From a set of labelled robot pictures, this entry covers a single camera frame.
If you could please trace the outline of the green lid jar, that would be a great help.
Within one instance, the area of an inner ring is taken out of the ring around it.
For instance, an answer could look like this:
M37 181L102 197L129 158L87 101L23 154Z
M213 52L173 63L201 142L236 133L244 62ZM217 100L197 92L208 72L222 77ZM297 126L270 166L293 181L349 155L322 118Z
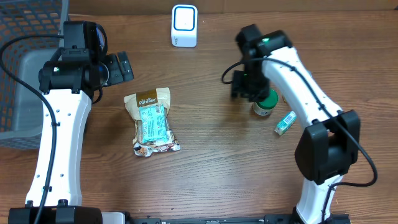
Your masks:
M279 96L277 92L273 89L270 90L269 96L261 102L254 102L252 108L254 112L259 116L268 116L272 113L279 101Z

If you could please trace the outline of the brown Pantree snack pouch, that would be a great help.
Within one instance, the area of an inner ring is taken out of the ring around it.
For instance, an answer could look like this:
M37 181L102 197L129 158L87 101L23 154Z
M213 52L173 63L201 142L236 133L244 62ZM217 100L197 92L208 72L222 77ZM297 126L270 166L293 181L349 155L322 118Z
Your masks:
M125 108L131 118L134 120L135 125L135 137L132 140L133 151L135 155L150 157L153 153L156 152L174 152L181 150L180 143L175 137L173 131L170 128L169 122L167 121L167 115L170 110L170 102L171 94L170 89L167 87L142 91L124 97ZM142 121L139 109L153 105L163 105L165 108L167 140L143 143Z

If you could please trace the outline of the teal tissue pack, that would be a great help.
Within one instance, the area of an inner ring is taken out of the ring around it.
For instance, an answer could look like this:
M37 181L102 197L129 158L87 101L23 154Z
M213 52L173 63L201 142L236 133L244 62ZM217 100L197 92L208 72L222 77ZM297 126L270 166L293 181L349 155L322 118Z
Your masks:
M290 127L293 125L295 120L297 119L297 115L294 111L290 111L284 118L282 118L279 123L276 125L274 131L279 135L283 135Z

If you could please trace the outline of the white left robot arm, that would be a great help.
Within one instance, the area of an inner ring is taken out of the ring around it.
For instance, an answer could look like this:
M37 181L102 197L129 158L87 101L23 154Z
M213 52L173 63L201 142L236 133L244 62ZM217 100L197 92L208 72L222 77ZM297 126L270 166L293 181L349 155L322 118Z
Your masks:
M125 52L108 54L102 26L66 21L63 45L39 71L33 89L43 104L35 176L22 208L9 223L129 223L128 212L102 212L82 204L80 162L86 121L103 88L134 78Z

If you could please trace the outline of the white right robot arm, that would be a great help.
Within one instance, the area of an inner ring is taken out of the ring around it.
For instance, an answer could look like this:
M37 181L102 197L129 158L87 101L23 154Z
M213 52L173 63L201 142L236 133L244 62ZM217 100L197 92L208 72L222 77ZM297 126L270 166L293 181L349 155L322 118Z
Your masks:
M330 212L335 183L341 182L358 159L360 119L343 111L322 91L303 66L286 34L262 34L256 25L236 36L244 69L233 74L232 97L261 102L270 97L273 83L295 112L303 134L295 161L304 177L302 194L291 215L267 215L273 223L349 223L347 215Z

